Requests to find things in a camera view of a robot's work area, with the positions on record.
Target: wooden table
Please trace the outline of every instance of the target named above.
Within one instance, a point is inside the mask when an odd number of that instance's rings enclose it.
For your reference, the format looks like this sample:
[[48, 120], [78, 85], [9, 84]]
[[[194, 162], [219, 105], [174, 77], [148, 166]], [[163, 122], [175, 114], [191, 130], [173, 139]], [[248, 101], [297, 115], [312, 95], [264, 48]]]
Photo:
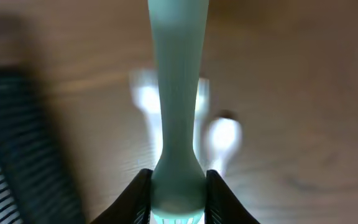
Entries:
[[[147, 2], [8, 1], [40, 43], [89, 218], [152, 152], [128, 73], [152, 68]], [[211, 0], [203, 55], [211, 109], [244, 145], [226, 182], [261, 223], [358, 223], [358, 1]]]

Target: light green stem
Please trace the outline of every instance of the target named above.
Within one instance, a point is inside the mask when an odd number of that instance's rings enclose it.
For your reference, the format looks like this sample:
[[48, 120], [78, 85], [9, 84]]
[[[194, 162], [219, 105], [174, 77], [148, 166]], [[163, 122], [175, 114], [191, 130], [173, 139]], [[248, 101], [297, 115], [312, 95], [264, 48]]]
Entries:
[[190, 152], [193, 148], [208, 0], [149, 0], [149, 11], [158, 67], [163, 148], [175, 155], [177, 151], [183, 154], [183, 150]]

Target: blurred white object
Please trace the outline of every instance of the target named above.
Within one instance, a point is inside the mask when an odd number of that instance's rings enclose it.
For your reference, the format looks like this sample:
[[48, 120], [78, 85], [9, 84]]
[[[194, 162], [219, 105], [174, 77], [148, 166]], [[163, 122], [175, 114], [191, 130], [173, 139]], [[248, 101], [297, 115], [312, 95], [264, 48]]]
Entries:
[[[139, 70], [131, 74], [131, 93], [134, 104], [145, 116], [154, 152], [153, 166], [155, 167], [162, 152], [162, 124], [157, 73], [154, 70]], [[208, 114], [208, 108], [209, 81], [200, 78], [197, 89], [193, 131], [193, 148], [197, 160], [200, 160], [201, 125]]]
[[234, 119], [220, 117], [209, 127], [207, 136], [210, 169], [224, 177], [226, 166], [241, 146], [241, 125]]

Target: mint green handle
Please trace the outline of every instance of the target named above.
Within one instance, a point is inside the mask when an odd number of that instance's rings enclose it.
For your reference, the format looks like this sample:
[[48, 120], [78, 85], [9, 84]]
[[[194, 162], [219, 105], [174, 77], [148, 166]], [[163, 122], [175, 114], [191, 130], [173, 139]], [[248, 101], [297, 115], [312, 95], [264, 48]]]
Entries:
[[186, 218], [202, 212], [206, 202], [193, 125], [208, 0], [149, 0], [149, 13], [163, 132], [152, 176], [152, 210], [164, 218]]

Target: black plastic part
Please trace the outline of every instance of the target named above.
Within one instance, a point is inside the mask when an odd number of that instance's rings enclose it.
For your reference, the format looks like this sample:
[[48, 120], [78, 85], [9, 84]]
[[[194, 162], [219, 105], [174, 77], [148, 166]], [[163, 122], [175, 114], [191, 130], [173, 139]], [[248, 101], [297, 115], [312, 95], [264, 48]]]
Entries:
[[0, 170], [13, 198], [8, 205], [23, 223], [85, 223], [37, 90], [25, 70], [0, 68]]
[[215, 170], [208, 170], [207, 204], [205, 208], [206, 223], [243, 223], [259, 222], [241, 205], [225, 181]]
[[152, 170], [142, 169], [117, 200], [92, 224], [148, 224], [152, 173]]

